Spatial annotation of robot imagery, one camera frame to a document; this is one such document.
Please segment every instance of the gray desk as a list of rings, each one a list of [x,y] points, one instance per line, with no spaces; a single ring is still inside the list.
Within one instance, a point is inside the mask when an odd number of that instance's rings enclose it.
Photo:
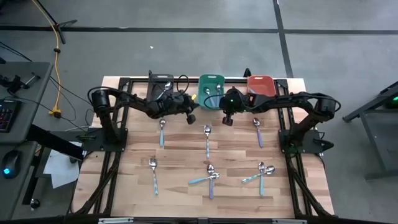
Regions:
[[[14,76],[18,75],[21,77],[22,82],[26,82],[32,77],[32,72],[40,76],[40,79],[30,84],[29,89],[21,89],[16,93],[21,98],[36,102],[40,102],[43,97],[51,71],[52,65],[46,62],[8,62],[0,64],[0,74],[8,77],[9,80],[13,80]],[[0,98],[3,99],[7,96],[10,95],[6,88],[0,86]],[[37,103],[28,101],[21,104],[11,131],[9,133],[0,133],[0,159],[19,143],[25,141],[38,107]],[[36,142],[25,142],[18,146],[15,150],[21,151],[21,171],[19,175],[14,179],[5,179],[2,175],[0,176],[0,198],[4,202],[0,203],[0,220],[8,220],[12,217],[18,198],[21,193],[22,196],[24,195],[21,190],[29,173],[29,167],[35,156],[36,148]]]
[[[8,77],[9,80],[13,80],[14,76],[18,75],[22,82],[29,80],[32,77],[32,72],[40,76],[40,79],[33,82],[29,89],[21,89],[16,92],[18,97],[40,103],[49,82],[52,67],[47,62],[8,62],[0,65],[0,74]],[[7,96],[10,96],[7,89],[0,86],[0,98],[3,99]],[[18,144],[25,141],[38,107],[37,103],[29,101],[21,103],[17,119],[15,119],[10,132],[0,134],[0,144]]]
[[[11,219],[14,209],[17,205],[24,182],[29,173],[30,163],[35,155],[37,147],[36,142],[26,142],[20,145],[16,150],[21,151],[21,171],[14,179],[5,179],[0,176],[0,198],[3,203],[0,203],[0,220]],[[15,146],[0,146],[0,159],[4,155],[13,150]]]

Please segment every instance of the green bin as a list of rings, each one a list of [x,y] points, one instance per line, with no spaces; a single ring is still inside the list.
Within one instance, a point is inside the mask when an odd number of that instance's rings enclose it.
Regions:
[[[206,89],[208,88],[210,90],[210,96],[214,96],[212,98],[209,98],[206,101],[206,105],[211,108],[211,110],[218,110],[218,103],[220,102],[220,98],[222,96],[215,96],[215,95],[221,95],[224,94],[224,81],[225,78],[222,75],[201,75],[199,77],[199,84],[198,84],[198,102],[200,106],[203,108],[209,109],[205,106],[205,99],[209,97],[209,95],[206,93]],[[217,92],[217,84],[221,85],[220,91]]]

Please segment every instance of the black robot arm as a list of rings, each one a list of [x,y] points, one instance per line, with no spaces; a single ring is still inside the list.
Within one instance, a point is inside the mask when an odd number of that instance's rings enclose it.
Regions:
[[[118,104],[111,106],[109,96],[114,96]],[[91,100],[94,112],[101,120],[104,129],[104,136],[107,142],[116,142],[119,139],[118,127],[111,119],[111,113],[117,113],[118,109],[129,106],[136,110],[144,112],[152,119],[158,119],[170,114],[185,113],[187,115],[188,124],[195,122],[195,115],[192,111],[199,106],[192,97],[183,91],[174,92],[171,95],[164,95],[158,100],[147,101],[139,98],[136,94],[132,95],[127,92],[106,88],[96,90],[91,94]]]
[[[318,100],[313,106],[309,100]],[[289,142],[294,146],[300,146],[307,131],[318,123],[333,119],[336,111],[336,100],[322,93],[300,92],[284,96],[266,96],[248,93],[242,94],[235,87],[229,89],[220,99],[220,109],[225,113],[223,124],[232,126],[232,115],[235,113],[251,112],[263,113],[275,108],[299,107],[304,109],[308,116],[299,124],[290,128]]]

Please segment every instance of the butcher block tabletop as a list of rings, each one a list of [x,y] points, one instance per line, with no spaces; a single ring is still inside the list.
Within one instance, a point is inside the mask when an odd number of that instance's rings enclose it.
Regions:
[[[104,77],[103,86],[118,87],[121,77]],[[305,91],[301,78],[287,79],[290,92]],[[246,93],[246,84],[225,84],[225,91],[235,86]],[[197,83],[191,83],[187,93],[196,94]],[[146,97],[147,84],[135,83],[133,93]],[[296,122],[307,115],[294,108]],[[164,147],[159,146],[159,120],[150,119],[143,112],[129,109],[126,127],[127,146],[122,153],[114,192],[113,217],[209,217],[209,218],[293,218],[292,199],[285,158],[280,152],[277,132],[280,129],[276,110],[266,113],[238,113],[232,127],[224,125],[222,111],[194,110],[196,122],[187,124],[186,115],[166,116]],[[257,130],[252,119],[261,122],[264,147],[260,148]],[[211,125],[210,158],[206,159],[204,125]],[[94,127],[101,127],[94,117]],[[157,159],[157,185],[154,194],[149,159]],[[73,210],[78,210],[94,192],[100,179],[104,153],[93,152],[85,159],[73,198]],[[321,160],[302,154],[308,188],[326,211],[333,213],[325,170]],[[258,174],[258,164],[274,166],[272,175],[264,176],[264,196],[259,195],[259,179],[242,184],[246,177]],[[189,180],[206,177],[207,164],[220,173],[214,180],[214,199],[209,199],[209,181],[188,185]],[[302,194],[297,185],[300,208],[304,212]],[[104,201],[108,187],[104,190]]]

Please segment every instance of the gray floor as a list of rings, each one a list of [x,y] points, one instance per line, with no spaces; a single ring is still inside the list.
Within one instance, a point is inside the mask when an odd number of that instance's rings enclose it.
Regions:
[[[79,26],[276,28],[271,0],[43,0],[61,22]],[[286,29],[398,29],[395,0],[280,0]],[[5,8],[0,24],[46,26],[30,1]],[[246,67],[255,74],[286,77],[277,34],[84,33],[65,34],[59,69],[62,83],[80,96],[105,75],[159,73],[240,77]],[[343,104],[336,118],[319,125],[335,147],[325,153],[326,174],[335,213],[344,218],[397,223],[398,179],[366,182],[379,170],[375,153],[359,120],[340,118],[397,81],[398,35],[287,35],[294,77],[304,78],[309,92],[320,91]],[[35,61],[53,62],[51,32],[0,31],[0,40]],[[0,49],[9,61],[21,58]],[[49,85],[42,103],[52,107],[56,89]],[[85,125],[88,105],[68,97],[79,108],[77,125]],[[72,109],[60,105],[66,117]],[[39,109],[35,123],[50,130],[71,128]],[[66,212],[71,187],[52,190],[40,183],[42,206],[21,207],[20,217]]]

